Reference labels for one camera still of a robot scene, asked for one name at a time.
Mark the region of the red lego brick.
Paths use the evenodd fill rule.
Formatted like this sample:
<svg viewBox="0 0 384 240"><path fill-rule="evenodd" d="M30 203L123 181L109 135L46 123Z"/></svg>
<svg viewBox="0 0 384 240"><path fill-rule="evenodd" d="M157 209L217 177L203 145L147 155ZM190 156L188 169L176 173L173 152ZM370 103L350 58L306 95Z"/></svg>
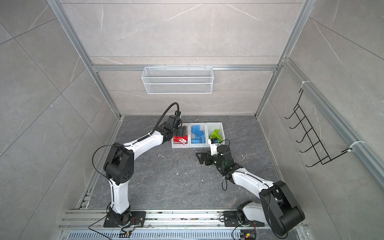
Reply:
<svg viewBox="0 0 384 240"><path fill-rule="evenodd" d="M188 143L188 136L184 136L184 137L179 137L179 142L178 143L181 143L183 145L187 144Z"/></svg>

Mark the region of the blue lego brick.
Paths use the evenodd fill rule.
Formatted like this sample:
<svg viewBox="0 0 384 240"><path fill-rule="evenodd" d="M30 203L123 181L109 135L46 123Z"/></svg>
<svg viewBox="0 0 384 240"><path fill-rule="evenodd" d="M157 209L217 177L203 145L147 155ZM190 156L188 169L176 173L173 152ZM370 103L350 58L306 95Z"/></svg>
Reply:
<svg viewBox="0 0 384 240"><path fill-rule="evenodd" d="M205 138L205 133L204 133L204 131L196 131L195 132L195 136L196 136L196 138Z"/></svg>
<svg viewBox="0 0 384 240"><path fill-rule="evenodd" d="M201 131L200 125L192 125L191 126L191 133L195 134L196 131Z"/></svg>
<svg viewBox="0 0 384 240"><path fill-rule="evenodd" d="M205 144L206 140L204 136L197 136L195 139L191 139L192 144Z"/></svg>

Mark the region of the white three-compartment bin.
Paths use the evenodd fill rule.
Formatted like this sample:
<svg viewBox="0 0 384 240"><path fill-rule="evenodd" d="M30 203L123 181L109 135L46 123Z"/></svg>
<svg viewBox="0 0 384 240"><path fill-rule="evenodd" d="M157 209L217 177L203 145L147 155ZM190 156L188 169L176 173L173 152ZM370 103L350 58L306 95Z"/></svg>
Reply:
<svg viewBox="0 0 384 240"><path fill-rule="evenodd" d="M205 144L192 144L191 139L195 139L196 136L191 133L191 126L192 125L200 125L201 131L204 131L205 133ZM175 143L174 138L171 141L172 148L173 149L180 149L180 148L209 148L211 144L211 140L209 139L210 135L215 129L220 130L220 134L224 137L225 139L225 133L224 133L224 127L222 123L186 123L184 126L188 127L188 143L183 145L181 143Z"/></svg>

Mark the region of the blue lego brick top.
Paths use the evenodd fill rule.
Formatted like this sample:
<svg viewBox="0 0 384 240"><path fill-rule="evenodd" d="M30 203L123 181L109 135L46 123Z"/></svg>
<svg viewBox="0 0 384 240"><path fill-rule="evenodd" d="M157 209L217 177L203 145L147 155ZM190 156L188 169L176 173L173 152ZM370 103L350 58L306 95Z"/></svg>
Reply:
<svg viewBox="0 0 384 240"><path fill-rule="evenodd" d="M196 136L196 138L205 138L205 133L204 133L204 131L196 131L195 132L195 136Z"/></svg>

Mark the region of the green lego brick bottom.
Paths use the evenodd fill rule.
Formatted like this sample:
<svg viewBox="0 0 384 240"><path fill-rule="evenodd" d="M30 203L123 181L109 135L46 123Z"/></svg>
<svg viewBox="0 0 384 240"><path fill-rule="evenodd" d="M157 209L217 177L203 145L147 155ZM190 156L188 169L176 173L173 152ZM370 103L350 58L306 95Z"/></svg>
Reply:
<svg viewBox="0 0 384 240"><path fill-rule="evenodd" d="M224 140L224 137L220 134L219 129L215 129L212 134L210 135L209 139L212 143L220 143Z"/></svg>

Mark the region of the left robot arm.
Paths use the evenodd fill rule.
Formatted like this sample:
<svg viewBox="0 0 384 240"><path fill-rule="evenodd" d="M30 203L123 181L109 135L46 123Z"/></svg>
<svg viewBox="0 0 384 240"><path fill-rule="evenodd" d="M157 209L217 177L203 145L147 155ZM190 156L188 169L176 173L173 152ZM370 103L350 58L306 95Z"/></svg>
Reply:
<svg viewBox="0 0 384 240"><path fill-rule="evenodd" d="M110 151L103 169L111 190L111 204L107 207L107 218L119 227L131 220L131 206L128 197L129 180L134 174L135 160L143 153L170 141L174 136L186 135L181 112L176 111L168 120L158 124L150 133L132 142L109 145Z"/></svg>

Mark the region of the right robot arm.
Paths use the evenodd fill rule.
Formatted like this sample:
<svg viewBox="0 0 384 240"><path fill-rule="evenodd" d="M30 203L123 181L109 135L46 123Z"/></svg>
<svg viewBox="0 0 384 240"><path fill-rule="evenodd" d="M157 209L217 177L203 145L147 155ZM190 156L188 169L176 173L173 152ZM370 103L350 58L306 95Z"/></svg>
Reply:
<svg viewBox="0 0 384 240"><path fill-rule="evenodd" d="M288 185L283 181L267 181L235 163L230 144L225 144L224 141L212 144L210 151L196 153L196 157L201 165L213 165L217 168L223 176L223 190L231 182L254 194L261 201L260 206L253 201L246 201L235 212L225 211L223 217L230 221L230 227L268 225L277 238L285 239L291 229L305 220L304 211Z"/></svg>

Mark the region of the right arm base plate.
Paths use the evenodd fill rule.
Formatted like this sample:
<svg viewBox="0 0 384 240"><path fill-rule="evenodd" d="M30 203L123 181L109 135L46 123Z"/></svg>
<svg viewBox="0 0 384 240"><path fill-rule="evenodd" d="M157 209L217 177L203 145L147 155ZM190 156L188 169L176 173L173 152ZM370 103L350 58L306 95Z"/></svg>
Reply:
<svg viewBox="0 0 384 240"><path fill-rule="evenodd" d="M254 226L264 227L267 223L265 215L262 212L242 212L242 211L224 211L219 216L219 221L224 223L226 227Z"/></svg>

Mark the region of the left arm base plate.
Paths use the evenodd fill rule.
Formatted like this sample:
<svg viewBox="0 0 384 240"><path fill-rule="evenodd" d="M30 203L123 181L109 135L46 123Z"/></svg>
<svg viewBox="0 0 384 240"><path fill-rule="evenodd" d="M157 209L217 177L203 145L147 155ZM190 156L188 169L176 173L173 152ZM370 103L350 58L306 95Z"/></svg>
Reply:
<svg viewBox="0 0 384 240"><path fill-rule="evenodd" d="M107 213L106 220L104 221L104 228L117 228L117 227L131 227L142 226L146 219L145 211L133 211L117 214L114 211Z"/></svg>

